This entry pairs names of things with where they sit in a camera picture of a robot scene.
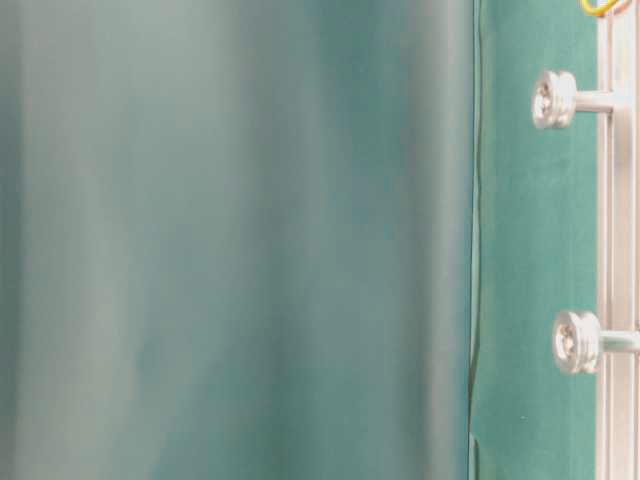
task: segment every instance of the green curtain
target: green curtain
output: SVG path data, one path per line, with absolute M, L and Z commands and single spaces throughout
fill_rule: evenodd
M 0 476 L 465 478 L 472 14 L 0 0 Z
M 531 123 L 544 69 L 596 87 L 596 21 L 578 1 L 480 0 L 477 334 L 479 479 L 593 478 L 595 383 L 554 366 L 557 311 L 596 302 L 596 120 Z

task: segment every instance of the teal fabric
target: teal fabric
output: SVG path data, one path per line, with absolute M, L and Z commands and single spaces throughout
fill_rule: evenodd
M 466 477 L 447 4 L 0 1 L 2 478 Z
M 592 478 L 595 380 L 554 366 L 555 313 L 596 302 L 596 119 L 531 123 L 533 84 L 596 86 L 596 21 L 577 1 L 480 1 L 479 258 L 472 421 L 479 479 Z

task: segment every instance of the curtain fold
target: curtain fold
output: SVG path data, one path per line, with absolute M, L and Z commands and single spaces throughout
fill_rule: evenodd
M 0 476 L 465 478 L 472 14 L 0 1 Z

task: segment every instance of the green cloth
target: green cloth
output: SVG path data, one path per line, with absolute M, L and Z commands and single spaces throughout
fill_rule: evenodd
M 554 366 L 551 327 L 596 303 L 596 119 L 538 131 L 544 69 L 596 86 L 596 20 L 576 1 L 482 0 L 479 255 L 471 430 L 477 478 L 594 475 L 595 380 Z
M 466 477 L 472 10 L 433 8 L 0 2 L 1 478 Z

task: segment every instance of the metal standoff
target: metal standoff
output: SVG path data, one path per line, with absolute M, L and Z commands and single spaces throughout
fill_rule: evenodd
M 567 128 L 575 112 L 611 113 L 611 92 L 578 91 L 570 72 L 545 71 L 536 83 L 531 116 L 537 128 Z
M 591 312 L 565 310 L 553 326 L 553 356 L 566 373 L 595 373 L 603 353 L 640 353 L 640 332 L 601 330 Z

